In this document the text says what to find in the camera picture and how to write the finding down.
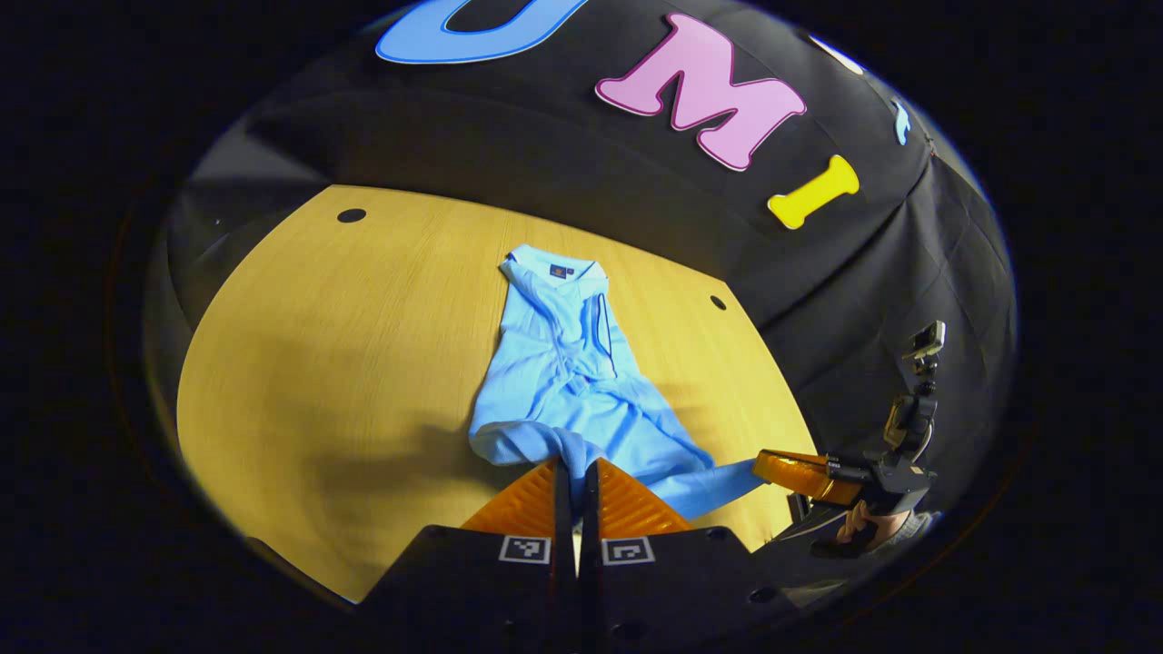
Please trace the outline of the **light blue T-shirt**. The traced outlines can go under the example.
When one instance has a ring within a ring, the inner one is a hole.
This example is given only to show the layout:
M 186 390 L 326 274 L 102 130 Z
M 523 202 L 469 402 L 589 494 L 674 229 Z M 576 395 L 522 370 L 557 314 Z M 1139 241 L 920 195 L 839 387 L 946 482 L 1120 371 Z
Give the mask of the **light blue T-shirt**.
M 523 244 L 500 272 L 508 291 L 471 452 L 493 465 L 561 461 L 575 519 L 587 506 L 587 469 L 601 458 L 688 520 L 759 488 L 751 461 L 715 463 L 641 372 L 597 261 Z

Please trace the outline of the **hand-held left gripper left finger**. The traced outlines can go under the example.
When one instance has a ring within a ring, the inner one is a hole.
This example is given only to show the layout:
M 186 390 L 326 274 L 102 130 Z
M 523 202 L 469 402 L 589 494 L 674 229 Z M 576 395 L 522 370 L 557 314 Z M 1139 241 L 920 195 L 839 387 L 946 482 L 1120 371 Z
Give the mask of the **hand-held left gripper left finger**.
M 564 654 L 576 587 L 570 477 L 545 462 L 465 523 L 420 529 L 361 620 L 383 654 Z

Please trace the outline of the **black backdrop cloth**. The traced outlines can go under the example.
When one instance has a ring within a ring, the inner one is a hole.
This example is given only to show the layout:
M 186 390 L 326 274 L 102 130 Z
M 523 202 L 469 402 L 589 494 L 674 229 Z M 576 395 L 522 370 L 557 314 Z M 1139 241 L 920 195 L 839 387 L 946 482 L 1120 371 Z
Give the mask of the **black backdrop cloth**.
M 592 87 L 686 14 L 732 40 L 732 81 L 807 104 L 728 173 Z M 404 0 L 224 131 L 159 229 L 143 367 L 177 441 L 197 324 L 259 239 L 327 182 L 537 213 L 722 278 L 789 375 L 818 445 L 864 442 L 889 358 L 939 311 L 959 342 L 940 450 L 991 438 L 1015 356 L 994 211 L 921 109 L 752 0 Z

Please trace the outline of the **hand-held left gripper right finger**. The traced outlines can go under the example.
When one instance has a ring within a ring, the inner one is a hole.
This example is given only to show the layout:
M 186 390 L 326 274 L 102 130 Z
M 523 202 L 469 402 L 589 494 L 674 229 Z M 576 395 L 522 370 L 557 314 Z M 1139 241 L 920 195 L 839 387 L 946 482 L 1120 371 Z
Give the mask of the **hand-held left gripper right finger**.
M 606 460 L 588 468 L 584 499 L 582 654 L 756 654 L 800 616 L 727 527 L 616 536 L 613 509 L 658 502 Z

